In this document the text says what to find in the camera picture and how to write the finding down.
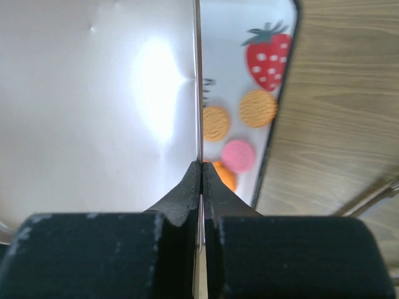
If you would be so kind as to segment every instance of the metal edge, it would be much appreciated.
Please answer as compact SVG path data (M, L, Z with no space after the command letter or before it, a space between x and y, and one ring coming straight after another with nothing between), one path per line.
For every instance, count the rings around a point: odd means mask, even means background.
M202 43L200 0L193 0L194 5L194 49L195 49L195 84L196 84L196 134L197 160L203 161L203 84L202 84Z
M297 20L296 20L296 26L295 26L295 30L294 30L294 35L292 36L292 43L291 43L291 48L288 54L288 60L287 60L287 65L286 65L286 71L284 72L284 78L282 79L282 83L281 83L281 88L280 88L280 94L279 97L277 98L277 104L278 104L278 109L277 109L277 113L276 113L276 117L273 119L271 126L270 126L270 133L269 136L267 138L267 143L266 143L266 147L264 148L263 151L263 159L261 162L261 168L258 172L258 176L257 176L257 180L256 180L256 185L255 185L255 191L254 194L252 195L252 201L251 201L251 207L253 209L257 209L257 204L259 202L259 195L261 193L261 189L262 189L262 185L263 185L263 178L265 176L266 173L266 166L267 166L267 161L269 158L269 152L270 152L270 148L271 148L271 144L272 144L272 139L273 139L273 135L274 135L274 130L275 130L275 126L276 126L276 121L277 118L279 116L279 112L281 109L281 100L283 98L284 95L284 89L286 87L286 82L287 82L287 78L288 78L288 73L289 73L289 69L291 67L291 60L292 60L292 55L294 53L294 48L296 46L297 43L297 37L298 37L298 31L302 22L302 4L300 2L300 0L291 0L294 5L295 8L297 10Z
M0 244L10 245L15 231L0 221Z

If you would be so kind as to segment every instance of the wooden surface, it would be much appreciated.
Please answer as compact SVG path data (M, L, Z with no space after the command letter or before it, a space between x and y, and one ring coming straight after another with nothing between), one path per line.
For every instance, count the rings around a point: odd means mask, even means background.
M333 214L399 175L399 1L302 2L263 214ZM363 219L399 275L399 198Z

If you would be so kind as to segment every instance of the strawberry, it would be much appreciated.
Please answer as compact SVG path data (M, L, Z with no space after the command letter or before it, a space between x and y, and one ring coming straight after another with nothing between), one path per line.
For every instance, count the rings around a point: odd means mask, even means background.
M266 23L264 29L248 30L255 36L242 45L247 45L247 66L253 79L263 89L272 92L281 84L291 47L291 37L283 33L288 26L282 27L281 21L272 29L270 25Z

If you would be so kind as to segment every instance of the printed cookie graphic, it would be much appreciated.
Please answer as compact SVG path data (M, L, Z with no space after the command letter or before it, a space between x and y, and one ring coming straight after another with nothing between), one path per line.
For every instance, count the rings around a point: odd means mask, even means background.
M235 191L237 188L237 181L234 173L225 168L222 162L213 162L212 164L223 184L225 184L230 190Z
M239 104L239 117L250 128L266 126L273 120L276 111L276 99L264 90L247 93Z
M222 140L230 130L230 116L221 107L205 107L203 110L203 119L205 140Z
M222 149L222 164L234 173L244 173L255 163L255 150L248 142L232 140Z

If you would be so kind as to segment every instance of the orange cookie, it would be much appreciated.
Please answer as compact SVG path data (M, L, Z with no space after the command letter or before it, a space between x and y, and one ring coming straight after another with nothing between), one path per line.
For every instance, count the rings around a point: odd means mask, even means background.
M250 128L266 126L273 120L276 111L276 99L265 90L247 93L239 104L239 117Z
M237 182L234 173L225 168L221 162L213 162L212 164L223 184L225 184L230 190L235 191L237 188Z
M204 139L208 141L222 140L230 130L230 117L221 107L204 108Z

